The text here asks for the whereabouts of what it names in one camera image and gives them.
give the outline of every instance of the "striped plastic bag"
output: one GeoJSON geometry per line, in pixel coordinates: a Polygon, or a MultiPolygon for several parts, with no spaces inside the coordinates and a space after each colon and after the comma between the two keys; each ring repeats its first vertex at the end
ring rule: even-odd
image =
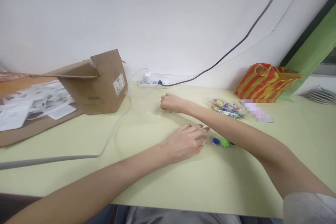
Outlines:
{"type": "Polygon", "coordinates": [[[301,79],[301,74],[271,64],[257,63],[247,70],[234,93],[240,99],[274,103],[292,83],[301,79]]]}

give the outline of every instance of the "blue paint lid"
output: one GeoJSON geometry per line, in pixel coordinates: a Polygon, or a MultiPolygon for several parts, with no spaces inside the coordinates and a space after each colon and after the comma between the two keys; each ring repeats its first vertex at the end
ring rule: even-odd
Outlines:
{"type": "Polygon", "coordinates": [[[220,141],[218,138],[213,138],[212,141],[214,144],[217,144],[217,145],[220,144],[220,141]]]}

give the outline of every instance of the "light green table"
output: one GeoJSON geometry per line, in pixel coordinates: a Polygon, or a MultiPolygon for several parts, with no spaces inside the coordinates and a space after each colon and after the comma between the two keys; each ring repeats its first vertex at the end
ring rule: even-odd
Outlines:
{"type": "MultiPolygon", "coordinates": [[[[0,171],[0,193],[45,196],[104,166],[134,155],[164,140],[185,123],[199,123],[186,115],[165,112],[159,117],[160,97],[177,94],[203,106],[207,98],[238,103],[232,91],[201,87],[139,88],[131,83],[133,104],[121,119],[102,157],[63,161],[0,171]]],[[[336,192],[336,106],[303,97],[295,103],[278,100],[266,110],[274,123],[252,125],[286,144],[324,183],[336,192]]],[[[98,154],[115,114],[81,115],[11,147],[0,149],[0,162],[64,155],[98,154]]],[[[219,137],[215,132],[210,137],[219,137]]],[[[141,179],[113,203],[147,207],[282,218],[282,199],[261,164],[238,147],[216,148],[211,141],[201,153],[141,179]]]]}

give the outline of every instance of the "window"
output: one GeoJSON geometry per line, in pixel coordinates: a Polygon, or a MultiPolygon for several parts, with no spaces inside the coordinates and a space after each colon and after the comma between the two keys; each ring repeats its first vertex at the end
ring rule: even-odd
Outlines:
{"type": "Polygon", "coordinates": [[[328,54],[314,71],[315,75],[336,76],[336,47],[328,54]]]}

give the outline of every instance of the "white wall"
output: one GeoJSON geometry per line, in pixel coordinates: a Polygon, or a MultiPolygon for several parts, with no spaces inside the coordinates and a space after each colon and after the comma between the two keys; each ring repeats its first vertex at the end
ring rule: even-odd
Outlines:
{"type": "MultiPolygon", "coordinates": [[[[128,76],[141,67],[197,74],[245,36],[268,1],[0,0],[0,62],[44,73],[118,48],[128,76]]],[[[327,0],[294,0],[269,34],[291,1],[274,0],[224,64],[187,84],[234,88],[253,63],[278,65],[327,0]]]]}

